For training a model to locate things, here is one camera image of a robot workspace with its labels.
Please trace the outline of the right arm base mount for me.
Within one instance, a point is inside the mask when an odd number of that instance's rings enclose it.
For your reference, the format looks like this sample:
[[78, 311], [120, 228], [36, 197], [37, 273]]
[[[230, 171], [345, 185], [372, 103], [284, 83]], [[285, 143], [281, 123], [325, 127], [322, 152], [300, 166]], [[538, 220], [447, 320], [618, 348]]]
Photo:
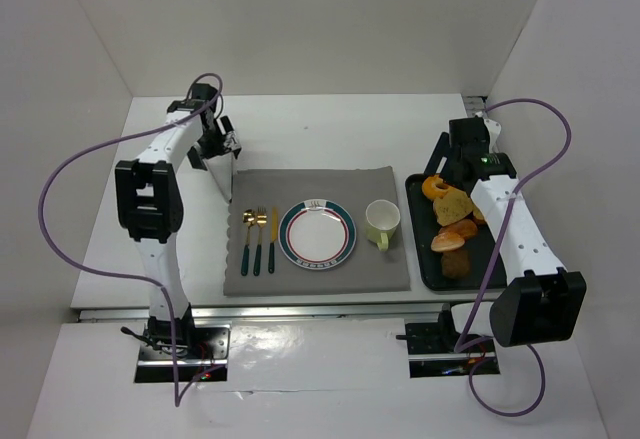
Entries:
[[477, 375], [500, 373], [493, 342], [456, 353], [454, 346], [459, 336], [449, 304], [434, 318], [406, 323], [396, 339], [405, 345], [410, 377], [462, 377], [468, 376], [473, 368]]

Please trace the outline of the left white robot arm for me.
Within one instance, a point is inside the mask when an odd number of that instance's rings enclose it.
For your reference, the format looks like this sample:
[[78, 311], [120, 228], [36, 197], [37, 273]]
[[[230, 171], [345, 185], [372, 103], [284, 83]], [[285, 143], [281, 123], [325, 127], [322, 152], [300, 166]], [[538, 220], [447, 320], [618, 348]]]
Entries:
[[182, 347], [197, 341], [177, 258], [177, 233], [185, 212], [176, 173], [188, 161], [193, 169], [211, 175], [223, 199], [232, 198], [232, 176], [242, 147], [229, 117], [221, 110], [217, 88], [193, 84], [185, 99], [168, 107], [168, 128], [136, 158], [121, 160], [115, 167], [120, 226], [136, 244], [144, 275], [164, 287], [150, 294], [143, 336], [156, 347], [168, 346], [172, 332]]

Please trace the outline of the metal serving tongs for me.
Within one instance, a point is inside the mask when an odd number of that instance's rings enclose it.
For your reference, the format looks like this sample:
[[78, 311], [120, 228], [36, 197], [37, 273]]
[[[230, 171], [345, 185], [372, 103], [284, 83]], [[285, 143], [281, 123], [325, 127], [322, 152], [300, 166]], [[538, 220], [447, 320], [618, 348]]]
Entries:
[[233, 196], [233, 177], [235, 174], [235, 156], [228, 153], [205, 159], [204, 163], [212, 176], [221, 196], [230, 203]]

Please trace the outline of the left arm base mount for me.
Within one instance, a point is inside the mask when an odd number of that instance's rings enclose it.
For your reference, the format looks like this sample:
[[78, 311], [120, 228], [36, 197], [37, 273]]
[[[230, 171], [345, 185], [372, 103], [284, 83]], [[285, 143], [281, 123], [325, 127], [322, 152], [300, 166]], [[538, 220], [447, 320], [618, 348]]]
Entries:
[[[137, 384], [171, 383], [172, 356], [169, 345], [153, 345], [148, 337], [123, 326], [121, 332], [140, 343], [134, 382]], [[231, 328], [229, 325], [198, 328], [195, 344], [177, 346], [178, 377], [187, 383], [194, 376], [199, 382], [226, 382]]]

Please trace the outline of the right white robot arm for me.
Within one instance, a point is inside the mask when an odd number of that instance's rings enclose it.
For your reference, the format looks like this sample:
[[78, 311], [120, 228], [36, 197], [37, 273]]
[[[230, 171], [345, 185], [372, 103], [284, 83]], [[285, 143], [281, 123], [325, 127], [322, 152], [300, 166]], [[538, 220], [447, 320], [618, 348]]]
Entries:
[[452, 306], [457, 351], [481, 337], [502, 347], [565, 341], [587, 290], [582, 274], [568, 271], [543, 238], [511, 160], [492, 151], [496, 134], [487, 120], [473, 117], [450, 121], [442, 136], [449, 143], [445, 183], [469, 194], [494, 238], [483, 279], [491, 279], [497, 263], [506, 273], [506, 287], [494, 301]]

